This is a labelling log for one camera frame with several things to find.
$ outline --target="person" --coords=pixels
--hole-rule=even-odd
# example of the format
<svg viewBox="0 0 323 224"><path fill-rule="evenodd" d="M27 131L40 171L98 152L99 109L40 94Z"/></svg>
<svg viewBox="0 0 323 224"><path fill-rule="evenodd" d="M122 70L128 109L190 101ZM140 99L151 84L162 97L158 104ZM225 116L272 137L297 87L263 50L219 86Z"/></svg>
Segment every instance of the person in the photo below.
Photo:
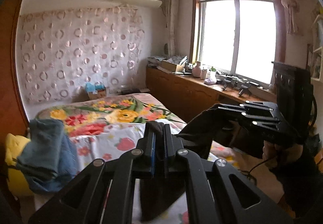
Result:
<svg viewBox="0 0 323 224"><path fill-rule="evenodd" d="M293 145L283 150L264 141L263 159L282 183L287 204L295 212L295 224L323 223L323 174L309 150Z"/></svg>

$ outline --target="white shelf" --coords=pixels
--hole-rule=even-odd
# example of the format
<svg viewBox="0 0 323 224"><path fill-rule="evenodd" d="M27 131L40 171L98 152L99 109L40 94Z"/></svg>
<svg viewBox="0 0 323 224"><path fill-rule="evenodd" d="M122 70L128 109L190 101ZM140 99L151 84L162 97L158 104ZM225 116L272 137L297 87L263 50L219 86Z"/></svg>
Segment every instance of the white shelf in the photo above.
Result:
<svg viewBox="0 0 323 224"><path fill-rule="evenodd" d="M158 8L162 4L162 1L160 0L113 0L113 1L123 2L130 5L147 6L147 7L154 7L154 8Z"/></svg>

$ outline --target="wooden door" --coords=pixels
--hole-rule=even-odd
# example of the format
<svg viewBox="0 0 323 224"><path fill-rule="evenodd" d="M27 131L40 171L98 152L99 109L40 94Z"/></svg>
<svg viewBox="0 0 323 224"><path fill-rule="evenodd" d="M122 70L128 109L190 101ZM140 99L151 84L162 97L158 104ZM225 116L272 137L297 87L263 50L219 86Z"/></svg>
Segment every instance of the wooden door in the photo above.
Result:
<svg viewBox="0 0 323 224"><path fill-rule="evenodd" d="M4 142L8 133L24 135L28 120L20 99L16 78L16 29L22 0L0 4L0 169L4 164ZM9 193L4 177L0 188L17 212L17 202Z"/></svg>

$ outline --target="hand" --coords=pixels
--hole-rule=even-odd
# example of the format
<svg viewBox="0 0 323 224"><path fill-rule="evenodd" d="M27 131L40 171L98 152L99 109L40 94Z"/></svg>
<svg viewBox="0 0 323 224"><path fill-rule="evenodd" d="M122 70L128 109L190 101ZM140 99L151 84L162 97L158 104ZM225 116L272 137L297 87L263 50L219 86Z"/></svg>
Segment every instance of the hand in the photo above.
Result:
<svg viewBox="0 0 323 224"><path fill-rule="evenodd" d="M290 148L283 149L282 146L264 141L263 159L266 160L266 159L273 158L265 163L265 165L269 169L273 169L278 166L277 157L276 157L278 151L282 151L280 161L279 161L279 165L282 166L289 163L293 163L296 160L298 160L303 153L303 146L295 144Z"/></svg>

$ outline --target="silver bolt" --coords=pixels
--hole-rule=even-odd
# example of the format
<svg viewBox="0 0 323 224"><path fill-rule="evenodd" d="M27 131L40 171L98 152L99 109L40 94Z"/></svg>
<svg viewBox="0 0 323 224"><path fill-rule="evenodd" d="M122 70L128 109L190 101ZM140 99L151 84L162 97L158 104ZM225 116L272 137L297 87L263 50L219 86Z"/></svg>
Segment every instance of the silver bolt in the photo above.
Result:
<svg viewBox="0 0 323 224"><path fill-rule="evenodd" d="M135 149L133 149L132 151L131 151L131 154L133 154L133 155L135 155L135 156L139 156L139 155L141 155L143 152L142 152L142 150L141 149L139 149L139 148L135 148Z"/></svg>
<svg viewBox="0 0 323 224"><path fill-rule="evenodd" d="M93 166L100 167L103 165L103 163L104 163L103 160L98 158L93 161Z"/></svg>
<svg viewBox="0 0 323 224"><path fill-rule="evenodd" d="M219 158L216 162L215 162L219 167L224 167L227 164L227 161L225 159Z"/></svg>
<svg viewBox="0 0 323 224"><path fill-rule="evenodd" d="M184 149L184 148L181 148L177 151L177 154L178 155L181 155L181 156L185 156L188 154L188 150L187 149Z"/></svg>

